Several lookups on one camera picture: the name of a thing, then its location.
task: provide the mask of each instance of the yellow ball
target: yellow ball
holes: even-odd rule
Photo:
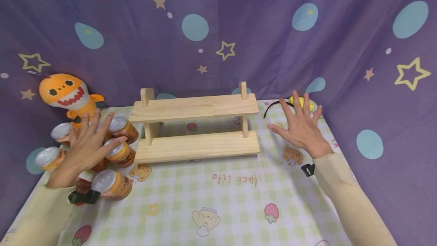
[[[293,96],[288,99],[292,105],[294,105]],[[303,97],[299,97],[299,102],[301,104],[301,108],[303,108]],[[310,101],[310,111],[314,111],[314,103]]]

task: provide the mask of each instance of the wooden shelf board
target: wooden shelf board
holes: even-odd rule
[[[150,100],[147,107],[143,107],[141,101],[136,101],[129,120],[132,123],[156,123],[256,114],[258,114],[258,105],[255,94],[249,93],[247,100],[242,100],[241,95],[236,94]]]
[[[153,138],[152,145],[145,139],[138,142],[137,163],[170,162],[206,159],[259,153],[255,131],[244,138],[241,131]]]

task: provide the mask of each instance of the beige sleeve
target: beige sleeve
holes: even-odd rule
[[[73,205],[67,200],[75,187],[50,189],[44,185],[25,207],[17,231],[8,246],[56,246]]]
[[[319,186],[334,203],[343,229],[353,246],[397,245],[339,154],[329,154],[313,162]]]

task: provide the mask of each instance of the right hand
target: right hand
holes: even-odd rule
[[[97,130],[100,120],[100,109],[97,109],[91,123],[89,123],[88,113],[83,116],[79,135],[76,134],[74,128],[70,130],[70,149],[62,162],[52,172],[47,183],[49,188],[66,188],[74,185],[82,171],[93,168],[112,149],[126,142],[127,137],[118,137],[108,145],[102,146],[113,117],[114,112],[109,113]]]
[[[299,94],[295,90],[293,90],[293,99],[296,115],[293,115],[290,107],[284,99],[279,99],[285,117],[287,117],[288,129],[285,130],[277,125],[273,125],[272,123],[267,125],[268,129],[278,134],[292,145],[305,149],[313,159],[334,153],[331,146],[323,138],[322,133],[317,127],[319,117],[322,115],[322,106],[317,107],[316,113],[311,118],[310,96],[308,93],[304,94],[303,109],[299,102]]]

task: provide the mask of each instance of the table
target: table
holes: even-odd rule
[[[134,181],[130,195],[75,207],[59,245],[351,245],[316,178],[300,169],[311,163],[310,156],[267,129],[268,123],[287,127],[280,105],[273,105],[263,119],[274,101],[257,101],[259,114],[248,118],[249,129],[258,134],[258,155],[119,169]],[[128,117],[131,108],[104,109],[102,118],[110,111]],[[323,117],[318,125],[342,155]],[[164,123],[159,136],[239,130],[239,117],[204,119]]]

